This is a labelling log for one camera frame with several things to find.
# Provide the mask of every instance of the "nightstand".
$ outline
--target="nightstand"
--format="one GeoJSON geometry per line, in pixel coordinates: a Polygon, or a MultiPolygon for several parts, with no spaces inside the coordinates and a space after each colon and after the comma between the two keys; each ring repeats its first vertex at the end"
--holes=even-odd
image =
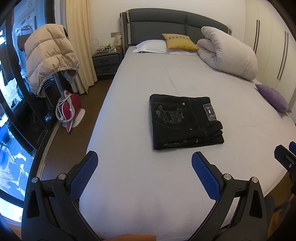
{"type": "Polygon", "coordinates": [[[116,52],[101,52],[92,56],[96,75],[116,74],[116,71],[123,60],[123,50],[117,49],[116,52]]]}

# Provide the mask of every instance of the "sliding glass door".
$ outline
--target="sliding glass door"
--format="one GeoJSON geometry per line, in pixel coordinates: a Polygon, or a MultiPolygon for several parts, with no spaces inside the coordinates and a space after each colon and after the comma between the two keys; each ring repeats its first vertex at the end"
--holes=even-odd
{"type": "Polygon", "coordinates": [[[30,91],[24,49],[29,36],[52,19],[51,3],[22,0],[0,26],[0,213],[18,222],[36,153],[56,123],[47,99],[30,91]]]}

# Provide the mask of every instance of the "nightstand drawer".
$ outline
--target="nightstand drawer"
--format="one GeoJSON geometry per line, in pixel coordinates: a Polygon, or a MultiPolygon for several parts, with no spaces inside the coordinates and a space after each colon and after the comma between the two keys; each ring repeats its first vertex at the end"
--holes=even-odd
{"type": "Polygon", "coordinates": [[[107,55],[93,58],[94,67],[104,66],[109,64],[119,64],[119,55],[107,55]]]}
{"type": "Polygon", "coordinates": [[[98,66],[95,67],[94,70],[96,71],[96,75],[100,74],[110,74],[110,73],[116,73],[118,70],[119,64],[111,64],[107,66],[98,66]]]}

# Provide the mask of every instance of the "wall switch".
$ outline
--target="wall switch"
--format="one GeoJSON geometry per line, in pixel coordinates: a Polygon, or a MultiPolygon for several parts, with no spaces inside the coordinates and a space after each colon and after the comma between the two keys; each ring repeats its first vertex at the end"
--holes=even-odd
{"type": "Polygon", "coordinates": [[[111,33],[111,38],[115,38],[116,35],[120,35],[120,32],[111,33]]]}

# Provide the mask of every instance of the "wardrobe handle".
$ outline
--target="wardrobe handle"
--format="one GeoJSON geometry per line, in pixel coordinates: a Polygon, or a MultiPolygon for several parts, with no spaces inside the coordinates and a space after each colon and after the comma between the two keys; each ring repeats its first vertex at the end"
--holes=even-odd
{"type": "MultiPolygon", "coordinates": [[[[281,60],[281,67],[283,66],[283,61],[284,61],[285,51],[286,51],[286,31],[285,31],[285,44],[284,44],[283,58],[282,58],[282,60],[281,60]]],[[[280,74],[280,72],[281,72],[281,67],[279,68],[279,73],[278,73],[277,79],[279,78],[279,74],[280,74]]]]}
{"type": "Polygon", "coordinates": [[[286,65],[286,59],[287,59],[287,55],[288,55],[289,33],[286,32],[286,35],[287,35],[286,57],[285,57],[285,61],[284,61],[283,70],[281,71],[281,76],[283,75],[284,68],[285,68],[285,65],[286,65]]]}
{"type": "Polygon", "coordinates": [[[254,43],[254,48],[253,48],[253,51],[254,51],[254,52],[255,52],[255,46],[256,46],[256,40],[257,40],[257,31],[258,31],[258,19],[257,19],[257,22],[256,22],[255,43],[254,43]]]}
{"type": "Polygon", "coordinates": [[[260,20],[258,20],[258,35],[257,35],[257,44],[256,44],[255,54],[257,52],[257,47],[259,42],[259,32],[260,32],[260,20]]]}

